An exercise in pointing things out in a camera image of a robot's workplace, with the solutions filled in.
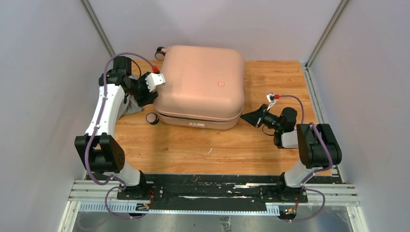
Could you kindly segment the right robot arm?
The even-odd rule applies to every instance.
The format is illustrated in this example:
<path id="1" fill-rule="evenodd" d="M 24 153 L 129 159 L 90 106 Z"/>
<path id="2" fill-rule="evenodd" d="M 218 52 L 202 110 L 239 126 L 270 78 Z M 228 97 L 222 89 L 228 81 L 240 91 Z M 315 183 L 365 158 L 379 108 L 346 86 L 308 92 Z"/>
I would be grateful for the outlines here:
<path id="1" fill-rule="evenodd" d="M 291 200 L 316 173 L 327 171 L 342 160 L 341 148 L 329 124 L 298 124 L 296 117 L 297 111 L 291 107 L 276 116 L 269 112 L 266 104 L 241 115 L 241 119 L 256 128 L 273 129 L 273 143 L 277 148 L 298 150 L 299 161 L 280 175 L 274 188 L 283 202 Z"/>

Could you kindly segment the pink suitcase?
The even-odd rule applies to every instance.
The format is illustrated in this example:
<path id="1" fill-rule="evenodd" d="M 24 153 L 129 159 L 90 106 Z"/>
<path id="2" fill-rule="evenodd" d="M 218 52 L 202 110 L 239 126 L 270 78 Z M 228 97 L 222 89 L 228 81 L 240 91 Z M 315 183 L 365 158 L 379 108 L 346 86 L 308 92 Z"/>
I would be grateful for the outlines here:
<path id="1" fill-rule="evenodd" d="M 217 130 L 237 124 L 245 104 L 245 60 L 238 51 L 174 45 L 160 52 L 166 82 L 153 104 L 160 121 Z"/>

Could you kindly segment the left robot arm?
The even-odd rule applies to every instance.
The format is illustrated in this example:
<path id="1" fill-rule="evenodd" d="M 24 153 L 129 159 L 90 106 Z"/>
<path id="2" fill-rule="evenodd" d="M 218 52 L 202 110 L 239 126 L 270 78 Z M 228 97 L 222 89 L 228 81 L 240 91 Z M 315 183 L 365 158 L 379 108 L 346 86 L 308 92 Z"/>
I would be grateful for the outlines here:
<path id="1" fill-rule="evenodd" d="M 95 184 L 105 186 L 110 181 L 118 181 L 118 190 L 130 188 L 130 194 L 141 200 L 149 193 L 146 179 L 142 171 L 126 162 L 125 152 L 115 140 L 115 124 L 132 99 L 138 107 L 152 104 L 158 97 L 158 86 L 166 80 L 150 61 L 152 71 L 135 77 L 130 55 L 119 53 L 107 61 L 98 80 L 99 96 L 93 118 L 85 134 L 76 136 L 74 146 Z"/>

